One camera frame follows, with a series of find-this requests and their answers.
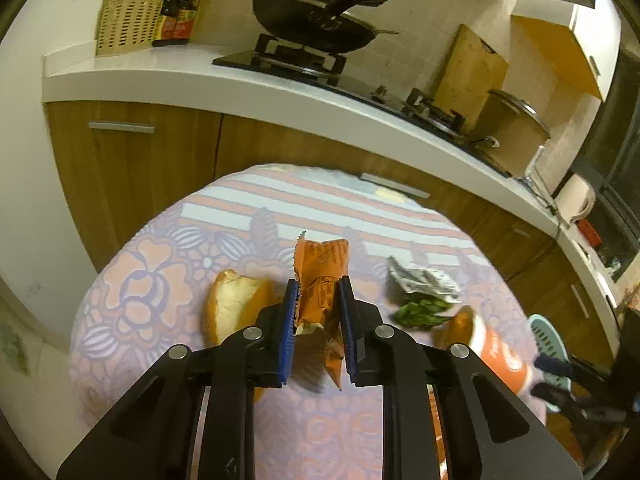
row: red object on counter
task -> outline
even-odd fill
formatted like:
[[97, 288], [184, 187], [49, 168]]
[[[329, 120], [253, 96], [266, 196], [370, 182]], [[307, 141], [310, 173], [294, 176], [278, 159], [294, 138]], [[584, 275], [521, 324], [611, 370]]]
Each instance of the red object on counter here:
[[602, 245], [602, 238], [600, 238], [600, 235], [596, 231], [595, 227], [592, 226], [591, 222], [589, 222], [586, 218], [578, 220], [575, 224], [578, 226], [578, 229], [580, 229], [582, 236], [586, 238], [591, 247], [595, 249]]

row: green leafy vegetable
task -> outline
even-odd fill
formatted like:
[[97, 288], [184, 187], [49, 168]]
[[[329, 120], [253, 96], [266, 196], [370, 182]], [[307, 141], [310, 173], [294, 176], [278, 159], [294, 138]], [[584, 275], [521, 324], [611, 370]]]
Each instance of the green leafy vegetable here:
[[394, 315], [396, 322], [409, 328], [433, 328], [447, 322], [450, 317], [438, 316], [439, 312], [449, 309], [446, 301], [427, 296], [421, 300], [405, 303]]

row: white kettle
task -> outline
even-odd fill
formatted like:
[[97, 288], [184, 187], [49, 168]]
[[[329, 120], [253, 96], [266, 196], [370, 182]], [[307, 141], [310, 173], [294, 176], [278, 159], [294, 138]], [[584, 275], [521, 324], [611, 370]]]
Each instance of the white kettle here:
[[585, 218], [595, 203], [595, 190], [577, 173], [571, 176], [556, 197], [560, 216], [568, 224]]

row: bread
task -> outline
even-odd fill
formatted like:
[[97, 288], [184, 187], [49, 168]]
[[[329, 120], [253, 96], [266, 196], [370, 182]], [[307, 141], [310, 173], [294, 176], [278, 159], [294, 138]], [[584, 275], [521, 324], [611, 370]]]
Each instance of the bread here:
[[207, 297], [207, 338], [217, 346], [241, 328], [255, 323], [258, 313], [278, 303], [269, 280], [241, 276], [233, 269], [216, 276]]

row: wooden cutting board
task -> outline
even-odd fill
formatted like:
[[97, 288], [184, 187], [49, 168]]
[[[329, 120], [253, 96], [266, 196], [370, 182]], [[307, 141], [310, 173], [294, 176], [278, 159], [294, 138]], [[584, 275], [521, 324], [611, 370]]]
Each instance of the wooden cutting board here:
[[500, 89], [509, 64], [466, 25], [460, 25], [434, 102], [465, 117], [464, 134], [476, 124], [487, 93]]

